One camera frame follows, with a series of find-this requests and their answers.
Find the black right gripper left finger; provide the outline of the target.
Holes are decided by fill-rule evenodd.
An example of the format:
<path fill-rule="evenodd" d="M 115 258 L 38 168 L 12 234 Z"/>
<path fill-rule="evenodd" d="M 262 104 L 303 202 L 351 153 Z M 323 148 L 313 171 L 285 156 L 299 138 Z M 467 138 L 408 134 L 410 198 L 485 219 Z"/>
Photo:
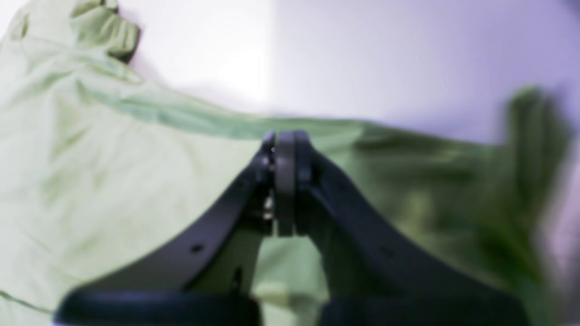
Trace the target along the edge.
<path fill-rule="evenodd" d="M 273 147 L 258 152 L 182 233 L 145 257 L 72 290 L 56 326 L 261 326 L 250 295 L 263 238 L 273 233 Z"/>

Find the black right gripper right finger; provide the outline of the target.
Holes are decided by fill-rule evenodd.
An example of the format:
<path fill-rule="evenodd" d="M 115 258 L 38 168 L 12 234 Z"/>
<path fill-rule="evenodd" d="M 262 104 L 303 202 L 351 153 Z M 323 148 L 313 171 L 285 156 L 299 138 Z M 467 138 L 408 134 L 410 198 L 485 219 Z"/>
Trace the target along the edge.
<path fill-rule="evenodd" d="M 295 132 L 295 222 L 323 258 L 321 326 L 528 326 L 522 304 L 420 249 Z"/>

